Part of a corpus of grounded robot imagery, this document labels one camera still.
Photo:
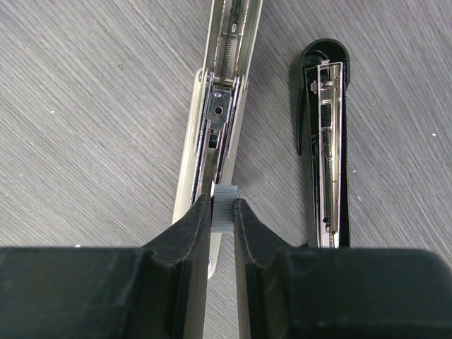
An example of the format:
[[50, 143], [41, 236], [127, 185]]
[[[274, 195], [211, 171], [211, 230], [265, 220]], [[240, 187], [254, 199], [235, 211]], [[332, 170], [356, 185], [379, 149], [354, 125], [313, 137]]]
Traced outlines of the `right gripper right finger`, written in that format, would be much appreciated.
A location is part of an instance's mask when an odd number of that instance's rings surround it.
[[241, 338], [450, 338], [451, 269], [419, 249], [295, 247], [234, 207]]

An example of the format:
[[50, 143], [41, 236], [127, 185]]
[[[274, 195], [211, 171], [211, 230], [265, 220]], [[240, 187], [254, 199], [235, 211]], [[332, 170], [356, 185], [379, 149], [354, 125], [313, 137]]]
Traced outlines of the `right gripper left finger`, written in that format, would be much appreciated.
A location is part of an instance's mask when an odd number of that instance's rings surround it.
[[141, 247], [4, 247], [2, 338], [201, 338], [211, 199]]

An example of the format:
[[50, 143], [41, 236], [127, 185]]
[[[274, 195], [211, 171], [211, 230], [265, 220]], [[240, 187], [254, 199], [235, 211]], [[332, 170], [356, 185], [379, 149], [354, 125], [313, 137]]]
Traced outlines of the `grey staple strip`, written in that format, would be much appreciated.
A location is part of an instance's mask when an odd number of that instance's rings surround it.
[[216, 184], [213, 191], [212, 230], [213, 233], [231, 232], [234, 225], [234, 205], [238, 186]]

